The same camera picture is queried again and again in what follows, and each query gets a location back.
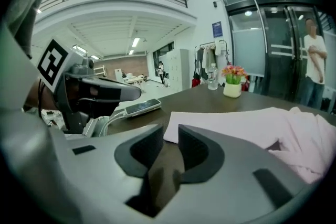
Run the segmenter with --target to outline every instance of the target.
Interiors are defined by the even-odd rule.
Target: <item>floor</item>
[[[144,82],[142,87],[145,92],[143,92],[138,99],[129,102],[120,102],[116,110],[124,109],[130,105],[138,104],[149,99],[158,99],[176,93],[170,87],[165,87],[163,84],[152,80]]]

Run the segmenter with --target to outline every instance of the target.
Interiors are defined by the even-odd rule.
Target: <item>smartphone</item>
[[[145,102],[131,105],[125,108],[125,117],[133,117],[143,113],[147,113],[149,111],[159,109],[161,107],[161,102],[158,99],[151,99]]]

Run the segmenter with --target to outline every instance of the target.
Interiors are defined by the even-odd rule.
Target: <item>dark table surface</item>
[[[336,126],[336,116],[327,112],[259,94],[249,92],[242,92],[241,94],[239,98],[229,98],[223,95],[223,88],[221,87],[216,91],[211,91],[207,88],[207,85],[200,85],[160,98],[162,107],[159,110],[113,122],[109,127],[108,133],[124,132],[148,124],[162,124],[165,131],[169,123],[170,114],[173,111],[216,113],[250,111],[270,107],[290,110],[295,106],[303,112],[319,114],[330,124]],[[178,146],[165,142],[149,171],[152,198],[157,211],[162,209],[176,193],[178,174],[182,172],[184,172],[184,165]]]

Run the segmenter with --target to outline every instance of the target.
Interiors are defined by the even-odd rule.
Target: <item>white cabinet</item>
[[[172,50],[166,54],[169,62],[170,87],[180,92],[190,88],[189,81],[189,51],[185,49]]]

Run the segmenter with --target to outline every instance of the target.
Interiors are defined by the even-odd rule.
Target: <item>man in white shirt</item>
[[[320,109],[324,91],[324,61],[327,58],[323,37],[316,34],[316,24],[312,19],[306,20],[308,35],[304,37],[307,50],[307,72],[301,104]]]

